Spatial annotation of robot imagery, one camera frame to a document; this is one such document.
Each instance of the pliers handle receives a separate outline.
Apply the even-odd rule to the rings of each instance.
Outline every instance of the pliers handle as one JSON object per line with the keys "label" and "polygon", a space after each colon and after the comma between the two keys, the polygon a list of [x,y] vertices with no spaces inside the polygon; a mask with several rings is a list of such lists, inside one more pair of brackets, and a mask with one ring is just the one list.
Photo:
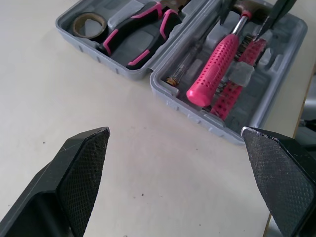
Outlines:
{"label": "pliers handle", "polygon": [[163,10],[160,2],[151,1],[147,3],[135,15],[118,24],[106,40],[100,44],[99,51],[111,56],[133,32],[160,20],[159,31],[157,31],[151,44],[126,66],[130,70],[140,69],[155,54],[157,49],[167,41],[173,28],[181,23],[176,11],[169,9],[164,13]]}

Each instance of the textured gripper pad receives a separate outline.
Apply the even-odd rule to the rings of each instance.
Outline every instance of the textured gripper pad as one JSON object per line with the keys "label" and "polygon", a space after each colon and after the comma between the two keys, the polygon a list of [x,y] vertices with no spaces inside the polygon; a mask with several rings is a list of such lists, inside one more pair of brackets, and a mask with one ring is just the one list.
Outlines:
{"label": "textured gripper pad", "polygon": [[239,38],[230,34],[215,48],[198,79],[187,91],[187,98],[192,103],[207,107],[211,104],[215,91],[234,59],[239,45]]}
{"label": "textured gripper pad", "polygon": [[107,136],[99,133],[83,143],[74,165],[59,185],[59,198],[72,231],[82,237],[98,194]]}
{"label": "textured gripper pad", "polygon": [[315,198],[313,186],[276,140],[258,131],[242,136],[269,211],[283,236],[294,236]]}

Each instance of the gray molded insert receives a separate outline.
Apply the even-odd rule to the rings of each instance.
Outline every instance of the gray molded insert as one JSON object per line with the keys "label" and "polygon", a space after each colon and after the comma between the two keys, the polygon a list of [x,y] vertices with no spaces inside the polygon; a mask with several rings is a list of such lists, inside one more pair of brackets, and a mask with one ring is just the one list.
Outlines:
{"label": "gray molded insert", "polygon": [[[240,131],[243,126],[262,127],[264,125],[275,95],[280,85],[286,80],[291,64],[302,44],[307,26],[301,19],[287,14],[273,30],[263,35],[267,41],[266,50],[255,67],[249,84],[243,88],[226,120],[222,121],[211,114],[208,108],[201,108],[189,102],[186,91],[199,76],[216,45],[230,33],[238,19],[239,15],[230,12],[223,26],[217,23],[208,35],[203,50],[193,63],[196,66],[189,68],[176,88],[171,88],[165,83],[165,79],[181,64],[184,55],[190,50],[189,45],[197,41],[197,36],[201,35],[205,25],[215,20],[212,17],[208,19],[197,17],[195,25],[188,29],[183,39],[178,42],[178,48],[182,50],[170,54],[166,63],[156,68],[151,75],[151,86],[153,92],[168,106],[185,114],[212,133],[223,136],[234,144],[242,145],[244,141],[240,136]],[[253,34],[258,28],[258,25],[249,22],[242,31],[240,42],[247,34]],[[237,72],[230,68],[229,76],[234,73]],[[229,76],[226,75],[223,80],[227,80]]]}

